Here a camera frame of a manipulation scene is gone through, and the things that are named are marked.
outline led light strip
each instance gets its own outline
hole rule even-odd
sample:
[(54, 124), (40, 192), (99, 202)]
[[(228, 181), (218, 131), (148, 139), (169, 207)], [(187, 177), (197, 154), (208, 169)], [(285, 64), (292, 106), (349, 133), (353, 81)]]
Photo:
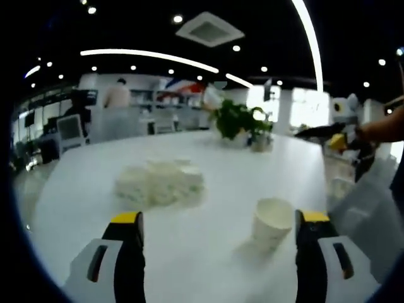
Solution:
[(317, 91), (323, 92), (323, 69), (321, 67), (320, 50), (316, 38), (316, 32), (314, 31), (313, 23), (310, 19), (309, 12), (303, 2), (303, 0), (292, 0), (300, 20), (302, 20), (304, 31), (306, 32), (307, 39), (309, 41), (311, 56), (313, 57), (314, 72), (316, 73)]
[(122, 55), (137, 55), (137, 56), (146, 56), (146, 57), (154, 57), (160, 58), (165, 60), (171, 60), (187, 65), (194, 66), (195, 68), (201, 68), (206, 71), (210, 71), (212, 73), (217, 74), (219, 70), (217, 68), (213, 68), (209, 65), (192, 61), (189, 59), (184, 59), (177, 56), (161, 54), (159, 52), (148, 52), (147, 50), (136, 50), (136, 49), (94, 49), (94, 50), (83, 50), (80, 52), (82, 56), (89, 56), (89, 55), (104, 55), (104, 54), (122, 54)]
[(247, 82), (246, 80), (240, 79), (239, 77), (233, 76), (232, 74), (226, 74), (226, 78), (233, 80), (234, 82), (240, 83), (241, 85), (244, 85), (248, 88), (253, 87), (254, 85), (252, 85), (250, 82)]
[(31, 70), (25, 75), (24, 79), (25, 79), (26, 77), (29, 77), (29, 76), (31, 76), (32, 74), (36, 73), (38, 70), (40, 70), (40, 66), (39, 66), (39, 65), (37, 65), (36, 67), (34, 67), (33, 69), (31, 69)]

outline ceiling vent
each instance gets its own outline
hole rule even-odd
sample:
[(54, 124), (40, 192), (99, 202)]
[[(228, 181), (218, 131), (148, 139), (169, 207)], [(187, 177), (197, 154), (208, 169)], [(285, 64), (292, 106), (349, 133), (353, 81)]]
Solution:
[(207, 11), (189, 20), (175, 34), (207, 47), (215, 47), (244, 37), (242, 31)]

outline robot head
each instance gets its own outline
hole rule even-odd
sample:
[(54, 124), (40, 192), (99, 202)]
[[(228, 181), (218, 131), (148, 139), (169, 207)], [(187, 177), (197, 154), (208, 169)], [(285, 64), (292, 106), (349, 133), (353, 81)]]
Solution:
[(334, 98), (330, 108), (333, 122), (357, 123), (359, 107), (358, 98), (354, 93), (351, 93), (348, 98)]

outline white table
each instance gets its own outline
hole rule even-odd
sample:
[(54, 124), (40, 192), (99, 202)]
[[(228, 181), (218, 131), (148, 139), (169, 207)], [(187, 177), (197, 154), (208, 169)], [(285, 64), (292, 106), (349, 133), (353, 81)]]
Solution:
[(33, 246), (58, 285), (70, 262), (126, 211), (113, 195), (126, 165), (149, 158), (188, 158), (205, 177), (206, 198), (195, 208), (145, 213), (145, 294), (160, 302), (295, 302), (295, 233), (272, 259), (249, 243), (259, 198), (326, 209), (319, 145), (274, 135), (271, 153), (222, 148), (211, 132), (164, 134), (67, 151), (44, 186), (32, 224)]

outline paper cup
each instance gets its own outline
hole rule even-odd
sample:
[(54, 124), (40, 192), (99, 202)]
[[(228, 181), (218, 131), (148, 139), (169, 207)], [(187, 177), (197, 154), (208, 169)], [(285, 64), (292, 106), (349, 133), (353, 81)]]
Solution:
[(277, 198), (261, 199), (257, 203), (252, 225), (252, 239), (259, 250), (274, 251), (292, 229), (294, 209)]

